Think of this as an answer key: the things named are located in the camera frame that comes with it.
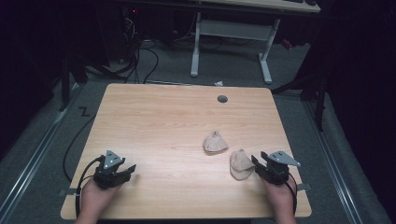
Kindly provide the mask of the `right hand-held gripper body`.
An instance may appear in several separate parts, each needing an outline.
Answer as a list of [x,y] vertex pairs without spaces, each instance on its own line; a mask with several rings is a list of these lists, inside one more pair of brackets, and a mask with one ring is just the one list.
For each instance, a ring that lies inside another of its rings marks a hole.
[[265,164],[265,171],[255,168],[255,172],[259,177],[264,178],[271,184],[282,185],[289,180],[290,165],[300,167],[301,164],[286,152],[279,150],[268,154],[269,163]]

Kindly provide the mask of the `white desk with metal legs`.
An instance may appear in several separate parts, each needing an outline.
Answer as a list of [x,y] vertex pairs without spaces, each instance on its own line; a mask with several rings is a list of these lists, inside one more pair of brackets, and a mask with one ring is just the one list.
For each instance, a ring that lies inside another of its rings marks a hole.
[[[303,12],[319,13],[321,8],[316,0],[197,0],[198,5],[203,3],[218,3],[231,6],[255,7],[275,9],[280,12]],[[266,84],[272,83],[272,77],[268,68],[267,57],[273,45],[280,18],[276,18],[272,25],[247,24],[232,21],[214,21],[202,19],[201,13],[196,13],[194,49],[191,61],[191,76],[199,74],[200,60],[200,37],[202,35],[230,37],[248,40],[264,41],[266,43],[263,52],[258,54],[262,69],[263,80]]]

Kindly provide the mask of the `silver floor rail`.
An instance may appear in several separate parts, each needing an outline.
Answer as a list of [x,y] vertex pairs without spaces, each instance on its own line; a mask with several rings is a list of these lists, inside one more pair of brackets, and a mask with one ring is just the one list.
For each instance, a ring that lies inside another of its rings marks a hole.
[[358,211],[358,208],[352,198],[349,187],[345,179],[342,176],[340,169],[338,168],[337,162],[332,154],[331,148],[327,142],[326,136],[318,128],[318,125],[315,121],[315,111],[313,106],[310,103],[303,102],[304,110],[309,117],[311,126],[313,127],[317,139],[320,144],[320,151],[323,155],[324,161],[328,167],[329,175],[332,179],[333,185],[337,192],[338,198],[346,212],[346,216],[349,220],[350,224],[363,224],[361,215]]
[[33,118],[21,137],[0,161],[0,224],[7,224],[50,150],[55,134],[84,84],[73,84],[70,102],[53,98]]

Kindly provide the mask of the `beige sock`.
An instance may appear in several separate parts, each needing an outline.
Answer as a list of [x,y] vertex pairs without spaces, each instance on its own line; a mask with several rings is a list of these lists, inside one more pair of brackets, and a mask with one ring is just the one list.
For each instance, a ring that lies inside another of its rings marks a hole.
[[208,153],[218,153],[229,148],[219,132],[214,131],[203,142],[203,148]]
[[234,179],[247,179],[255,170],[254,163],[247,156],[244,149],[234,151],[230,156],[230,173]]

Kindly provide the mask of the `dark metal stand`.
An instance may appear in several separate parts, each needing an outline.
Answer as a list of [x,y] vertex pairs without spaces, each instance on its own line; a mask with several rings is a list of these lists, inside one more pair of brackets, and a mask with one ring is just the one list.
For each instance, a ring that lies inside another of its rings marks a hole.
[[70,77],[73,77],[77,84],[85,84],[88,76],[85,72],[85,66],[81,60],[75,56],[67,56],[62,61],[62,104],[61,111],[64,111],[70,103]]
[[307,77],[300,77],[292,82],[282,85],[278,88],[272,90],[272,94],[280,94],[281,92],[298,89],[300,88],[302,92],[300,93],[300,99],[302,101],[316,101],[316,108],[314,111],[314,122],[317,128],[322,132],[322,119],[323,111],[325,109],[325,93],[327,85],[327,76],[314,74]]

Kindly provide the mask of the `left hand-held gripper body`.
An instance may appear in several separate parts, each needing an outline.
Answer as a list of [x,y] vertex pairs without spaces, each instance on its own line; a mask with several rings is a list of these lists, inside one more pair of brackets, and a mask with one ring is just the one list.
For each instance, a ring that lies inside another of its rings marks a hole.
[[118,169],[124,162],[123,157],[108,149],[106,155],[100,160],[99,166],[95,169],[93,180],[101,189],[114,188],[123,184],[125,177],[124,174],[118,173]]

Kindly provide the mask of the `person's right hand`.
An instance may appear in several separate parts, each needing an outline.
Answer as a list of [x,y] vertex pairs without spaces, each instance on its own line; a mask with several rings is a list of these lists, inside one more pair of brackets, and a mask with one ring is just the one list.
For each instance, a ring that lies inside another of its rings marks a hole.
[[266,189],[267,199],[273,208],[275,214],[293,213],[294,214],[294,194],[296,193],[296,184],[290,177],[282,185],[271,184],[265,179],[261,181]]

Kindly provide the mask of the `person's left hand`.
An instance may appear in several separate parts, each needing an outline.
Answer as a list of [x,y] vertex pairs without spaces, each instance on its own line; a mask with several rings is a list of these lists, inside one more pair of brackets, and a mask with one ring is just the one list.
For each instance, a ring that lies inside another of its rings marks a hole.
[[91,178],[82,189],[79,215],[100,217],[119,190],[120,186],[101,189]]

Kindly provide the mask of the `dark computer tower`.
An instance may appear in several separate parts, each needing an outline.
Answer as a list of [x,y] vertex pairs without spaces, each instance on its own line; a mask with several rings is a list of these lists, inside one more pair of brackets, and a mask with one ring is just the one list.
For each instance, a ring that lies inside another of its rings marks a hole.
[[110,63],[129,62],[138,45],[129,8],[103,3],[96,6],[96,12],[107,60]]

